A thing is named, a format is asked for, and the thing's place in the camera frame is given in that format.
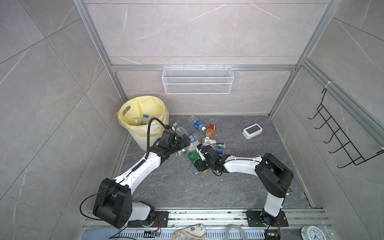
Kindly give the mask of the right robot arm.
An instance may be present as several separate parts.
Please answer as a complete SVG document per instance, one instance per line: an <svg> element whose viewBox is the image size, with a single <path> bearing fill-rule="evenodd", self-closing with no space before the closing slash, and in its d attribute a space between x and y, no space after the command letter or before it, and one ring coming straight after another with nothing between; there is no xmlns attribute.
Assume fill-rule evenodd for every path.
<svg viewBox="0 0 384 240"><path fill-rule="evenodd" d="M199 160L194 162L199 171L210 169L216 176L223 173L242 173L256 176L268 191L260 219L265 226L283 225L283 203L290 190L294 173L274 155L265 153L261 157L245 158L219 155L210 145L197 146Z"/></svg>

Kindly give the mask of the small blue cap bottle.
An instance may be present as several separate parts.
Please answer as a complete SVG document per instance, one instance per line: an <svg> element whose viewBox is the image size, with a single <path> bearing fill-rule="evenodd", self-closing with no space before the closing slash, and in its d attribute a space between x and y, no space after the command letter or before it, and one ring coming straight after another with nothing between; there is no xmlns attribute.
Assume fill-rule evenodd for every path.
<svg viewBox="0 0 384 240"><path fill-rule="evenodd" d="M224 150L223 149L217 149L216 153L219 154L220 156L222 156L224 153Z"/></svg>

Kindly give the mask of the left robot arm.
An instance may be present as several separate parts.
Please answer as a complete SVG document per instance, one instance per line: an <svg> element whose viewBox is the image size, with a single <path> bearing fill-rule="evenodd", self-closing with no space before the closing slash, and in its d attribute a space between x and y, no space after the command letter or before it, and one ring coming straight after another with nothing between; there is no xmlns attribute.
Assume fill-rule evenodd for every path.
<svg viewBox="0 0 384 240"><path fill-rule="evenodd" d="M150 146L152 122L157 121L164 128L162 136ZM132 194L139 184L155 169L167 160L171 154L178 152L191 143L187 135L179 136L175 129L165 125L157 118L151 118L147 129L146 154L129 170L115 177L106 178L99 186L95 196L93 217L87 216L80 209L80 213L94 221L104 221L117 229L130 222L140 222L149 227L155 221L155 208L144 202L133 202Z"/></svg>

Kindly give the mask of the green bottle yellow cap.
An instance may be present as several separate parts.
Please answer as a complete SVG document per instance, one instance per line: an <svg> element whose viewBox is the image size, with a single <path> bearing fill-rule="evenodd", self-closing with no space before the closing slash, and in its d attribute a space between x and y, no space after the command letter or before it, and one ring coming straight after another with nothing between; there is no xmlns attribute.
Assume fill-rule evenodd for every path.
<svg viewBox="0 0 384 240"><path fill-rule="evenodd" d="M198 170L198 172L206 173L209 170L209 167L206 161L203 161L198 152L192 151L188 154L189 160L192 162L193 166Z"/></svg>

